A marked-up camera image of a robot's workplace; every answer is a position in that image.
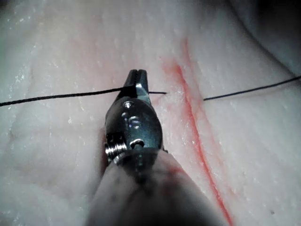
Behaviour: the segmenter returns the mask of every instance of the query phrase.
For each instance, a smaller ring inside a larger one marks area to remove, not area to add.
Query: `moist tissue surface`
[[[202,101],[301,72],[293,44],[284,55],[270,39],[260,45],[235,2],[10,1],[0,9],[0,102],[117,88],[145,69],[150,90],[168,92],[151,96],[165,148],[228,224],[300,226],[300,82]],[[83,224],[116,95],[0,108],[0,225]]]

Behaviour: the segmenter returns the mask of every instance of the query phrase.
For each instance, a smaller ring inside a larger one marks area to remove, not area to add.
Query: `red incision line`
[[[198,153],[201,162],[203,163],[202,167],[204,167],[205,173],[209,178],[209,184],[210,187],[216,197],[216,200],[225,216],[225,218],[227,219],[228,223],[230,226],[233,225],[232,219],[227,211],[227,209],[225,208],[225,205],[223,203],[223,200],[220,196],[220,192],[217,190],[216,188],[216,184],[213,180],[212,177],[212,173],[209,169],[208,163],[205,159],[204,156],[204,150],[203,147],[201,146],[200,140],[199,140],[199,136],[198,136],[198,129],[196,126],[196,122],[195,122],[195,117],[192,113],[192,107],[191,107],[191,95],[190,95],[190,90],[189,87],[184,79],[183,76],[183,72],[182,72],[182,68],[179,66],[179,64],[174,60],[170,66],[163,66],[163,70],[165,73],[167,74],[172,74],[173,76],[177,76],[178,77],[178,81],[182,84],[183,89],[184,89],[184,96],[185,96],[185,106],[183,107],[186,110],[186,114],[188,116],[188,120],[190,122],[191,125],[191,130],[192,130],[192,134],[193,134],[193,140],[195,140],[195,149],[196,152]]]

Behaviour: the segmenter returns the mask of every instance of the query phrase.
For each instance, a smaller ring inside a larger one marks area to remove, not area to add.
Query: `black suture thread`
[[[99,95],[99,94],[105,94],[105,93],[112,93],[116,91],[121,90],[129,90],[134,89],[134,86],[127,86],[127,87],[121,87],[116,89],[108,89],[108,90],[102,90],[102,91],[96,91],[96,92],[88,92],[88,93],[71,93],[71,94],[61,94],[61,95],[53,95],[53,96],[45,96],[45,97],[33,97],[23,100],[14,100],[14,101],[8,101],[0,103],[0,107],[7,106],[7,105],[16,105],[21,103],[27,103],[32,101],[38,101],[38,100],[48,100],[48,99],[57,99],[57,98],[68,98],[68,97],[85,97],[85,96],[93,96],[93,95]],[[166,92],[150,92],[152,94],[166,94]]]
[[[151,92],[149,92],[149,94],[167,94],[166,92],[153,92],[153,91],[151,91]]]
[[[254,88],[254,89],[247,89],[247,90],[244,90],[244,91],[239,91],[239,92],[235,92],[235,93],[229,93],[229,94],[215,96],[215,97],[207,97],[207,98],[204,98],[203,100],[204,101],[214,100],[214,99],[219,99],[219,98],[223,98],[223,97],[230,97],[230,96],[239,95],[239,94],[243,94],[243,93],[254,92],[254,91],[257,91],[257,90],[260,90],[260,89],[268,89],[268,88],[272,88],[272,87],[275,87],[275,86],[286,84],[286,83],[289,83],[289,82],[292,82],[292,81],[296,81],[296,80],[298,80],[300,78],[301,78],[301,76],[298,76],[296,78],[292,78],[292,79],[288,79],[288,80],[285,80],[285,81],[281,81],[281,82],[278,82],[278,83],[275,83],[275,84],[272,84],[272,85],[261,86],[261,87],[257,87],[257,88]]]

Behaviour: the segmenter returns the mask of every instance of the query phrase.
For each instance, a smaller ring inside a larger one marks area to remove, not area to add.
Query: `blood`
[[[187,43],[184,42],[184,48],[187,50]],[[186,59],[188,59],[188,66],[192,67],[192,62],[190,61],[189,58],[189,53],[188,51],[184,52],[184,56]],[[163,63],[163,71],[166,74],[169,74],[173,77],[173,79],[177,80],[177,82],[182,86],[183,91],[184,91],[184,106],[183,109],[185,111],[185,115],[188,118],[188,122],[191,126],[191,132],[192,132],[192,140],[195,141],[193,148],[195,149],[195,152],[197,153],[197,155],[199,156],[200,159],[200,166],[203,167],[205,174],[207,175],[208,179],[209,179],[209,184],[211,187],[212,192],[215,195],[216,201],[222,211],[222,213],[224,214],[227,222],[229,223],[230,226],[233,225],[233,221],[230,217],[230,214],[228,213],[224,202],[221,198],[220,192],[218,191],[216,184],[213,180],[213,176],[212,176],[212,172],[209,169],[209,164],[207,163],[206,157],[204,155],[204,149],[201,145],[200,139],[199,139],[199,135],[198,135],[198,129],[197,129],[197,125],[196,125],[196,117],[193,113],[192,110],[192,106],[191,106],[191,100],[192,100],[192,96],[191,96],[191,92],[190,92],[190,88],[187,84],[187,82],[184,79],[183,76],[183,69],[180,67],[180,65],[177,63],[177,61],[174,59],[171,62],[164,62]]]

